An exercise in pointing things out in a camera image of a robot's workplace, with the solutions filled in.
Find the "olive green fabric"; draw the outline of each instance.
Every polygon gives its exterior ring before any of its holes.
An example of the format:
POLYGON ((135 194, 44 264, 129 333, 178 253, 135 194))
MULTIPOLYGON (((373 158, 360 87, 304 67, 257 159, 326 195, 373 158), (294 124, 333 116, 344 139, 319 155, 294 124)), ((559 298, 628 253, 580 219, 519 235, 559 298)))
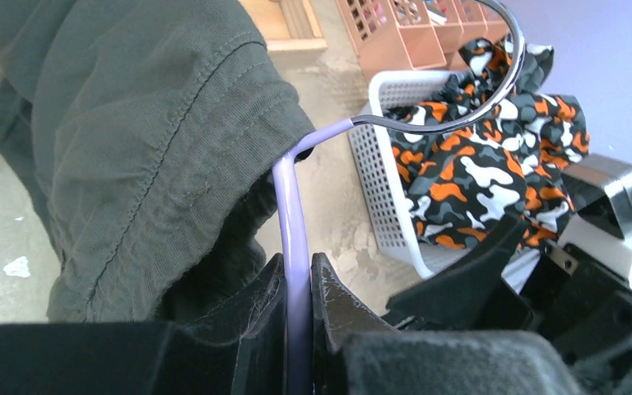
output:
POLYGON ((0 0, 0 64, 0 152, 62 259, 50 319, 200 314, 264 264, 269 170, 313 126, 236 0, 0 0))

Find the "white paint spot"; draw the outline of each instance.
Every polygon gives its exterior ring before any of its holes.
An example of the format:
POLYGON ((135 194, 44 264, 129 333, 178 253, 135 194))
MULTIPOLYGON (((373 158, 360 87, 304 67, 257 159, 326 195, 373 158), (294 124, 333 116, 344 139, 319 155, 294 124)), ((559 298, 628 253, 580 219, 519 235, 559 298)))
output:
POLYGON ((30 277, 30 269, 28 268, 28 258, 20 257, 15 261, 8 263, 3 267, 3 272, 6 276, 12 277, 30 277))

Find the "white plastic piece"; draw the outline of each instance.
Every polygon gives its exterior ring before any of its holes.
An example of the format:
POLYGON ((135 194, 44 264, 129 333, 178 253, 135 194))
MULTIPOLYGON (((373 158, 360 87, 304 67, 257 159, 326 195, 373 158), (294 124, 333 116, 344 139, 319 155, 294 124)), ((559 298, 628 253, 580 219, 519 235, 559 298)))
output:
MULTIPOLYGON (((446 71, 381 72, 369 84, 369 103, 362 114, 381 116, 383 109, 420 103, 442 88, 453 74, 446 71)), ((348 135, 377 245, 383 253, 411 264, 421 278, 426 279, 468 252, 418 242, 386 128, 364 125, 353 128, 348 135)), ((508 265, 506 272, 519 272, 519 268, 532 267, 536 261, 536 254, 534 258, 519 257, 508 265)))
POLYGON ((560 247, 572 244, 624 277, 632 289, 632 236, 618 239, 580 216, 570 219, 558 240, 560 247))
POLYGON ((512 261, 503 271, 505 282, 519 293, 539 263, 540 256, 539 251, 534 250, 512 261))

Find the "black plastic part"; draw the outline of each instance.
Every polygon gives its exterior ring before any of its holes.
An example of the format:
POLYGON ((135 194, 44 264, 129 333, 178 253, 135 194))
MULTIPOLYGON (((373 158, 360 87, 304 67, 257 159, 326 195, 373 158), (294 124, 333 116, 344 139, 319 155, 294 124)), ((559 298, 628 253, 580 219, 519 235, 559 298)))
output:
POLYGON ((438 275, 393 296, 383 318, 401 328, 401 319, 423 322, 415 330, 470 329, 499 286, 501 274, 527 229, 519 217, 505 215, 471 252, 438 275))
POLYGON ((533 318, 527 303, 504 280, 495 288, 473 329, 525 329, 533 318))
POLYGON ((173 323, 0 325, 0 394, 281 394, 281 255, 239 294, 173 323))
MULTIPOLYGON (((556 290, 553 304, 544 313, 545 316, 537 328, 539 334, 548 339, 549 342, 553 342, 559 335, 585 319, 605 300, 609 300, 615 292, 632 292, 626 280, 617 276, 582 250, 572 245, 566 249, 570 255, 578 260, 579 264, 569 280, 556 290)), ((558 267, 547 259, 544 260, 544 264, 553 264, 558 267)), ((535 300, 535 304, 539 303, 536 298, 530 297, 530 299, 535 300)))
POLYGON ((601 196, 595 202, 588 204, 578 211, 581 218, 604 230, 617 239, 624 239, 624 232, 621 231, 619 221, 614 214, 612 202, 607 196, 601 196))
POLYGON ((581 394, 559 355, 528 332, 399 332, 314 256, 314 377, 320 395, 581 394))
POLYGON ((553 344, 590 391, 632 394, 632 293, 616 292, 553 344))
POLYGON ((531 301, 535 314, 545 314, 555 303, 565 283, 570 280, 570 274, 549 258, 551 248, 550 245, 544 246, 545 253, 539 258, 519 293, 525 300, 531 301))
POLYGON ((355 332, 397 332, 342 284, 323 253, 311 266, 314 306, 314 383, 317 394, 346 394, 347 376, 336 357, 345 339, 355 332))
POLYGON ((584 394, 551 345, 529 332, 354 334, 338 356, 348 394, 584 394))
POLYGON ((600 188, 594 185, 588 184, 581 179, 576 179, 570 175, 563 174, 561 177, 564 188, 570 196, 571 202, 576 212, 580 212, 589 204, 594 203, 599 198, 605 196, 605 193, 600 188))

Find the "lavender metal rod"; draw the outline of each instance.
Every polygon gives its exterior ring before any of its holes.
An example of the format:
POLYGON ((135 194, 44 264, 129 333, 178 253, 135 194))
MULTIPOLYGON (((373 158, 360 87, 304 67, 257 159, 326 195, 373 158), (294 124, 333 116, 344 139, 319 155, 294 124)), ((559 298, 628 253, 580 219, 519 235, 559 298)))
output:
POLYGON ((311 265, 304 212, 296 179, 295 158, 301 152, 352 127, 352 121, 344 119, 312 132, 272 167, 287 279, 287 394, 289 395, 311 395, 314 386, 311 379, 314 334, 311 265))

